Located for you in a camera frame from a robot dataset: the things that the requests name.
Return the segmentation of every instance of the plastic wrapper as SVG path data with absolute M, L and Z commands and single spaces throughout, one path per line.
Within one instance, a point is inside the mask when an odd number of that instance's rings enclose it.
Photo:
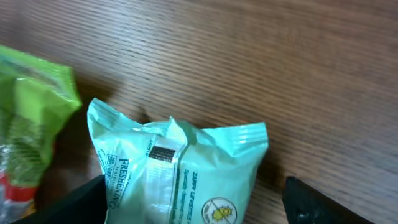
M 69 67 L 0 46 L 0 224 L 21 216 L 81 105 Z
M 109 224 L 242 223 L 268 147 L 264 123 L 139 124 L 97 99 L 88 128 L 106 176 Z

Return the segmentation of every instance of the wooden table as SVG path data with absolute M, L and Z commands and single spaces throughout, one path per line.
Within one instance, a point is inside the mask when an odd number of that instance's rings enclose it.
M 246 223 L 287 223 L 288 175 L 398 222 L 398 1 L 0 0 L 0 43 L 73 66 L 86 104 L 132 119 L 265 121 Z M 99 174 L 85 109 L 58 140 L 40 207 Z

